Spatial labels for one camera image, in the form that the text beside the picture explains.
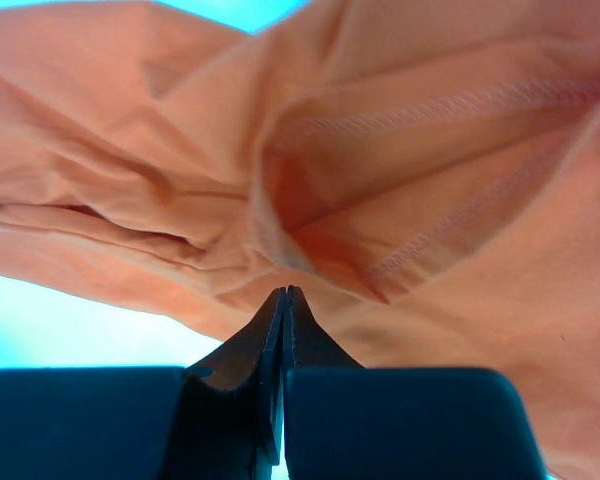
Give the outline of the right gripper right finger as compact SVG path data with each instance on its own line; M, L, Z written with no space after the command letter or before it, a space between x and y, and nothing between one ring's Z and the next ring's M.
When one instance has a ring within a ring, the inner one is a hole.
M292 479L544 479L509 380L485 368L365 368L304 292L283 316L285 456Z

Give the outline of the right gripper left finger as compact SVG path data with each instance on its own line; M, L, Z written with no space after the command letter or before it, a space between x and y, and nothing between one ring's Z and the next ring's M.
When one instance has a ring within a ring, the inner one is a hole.
M269 478L284 304L189 367L0 369L0 479Z

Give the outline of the orange t shirt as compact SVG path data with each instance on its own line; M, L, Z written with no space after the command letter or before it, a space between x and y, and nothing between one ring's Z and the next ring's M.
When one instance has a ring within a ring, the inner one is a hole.
M0 10L0 275L227 339L300 286L370 367L485 366L600 479L600 1Z

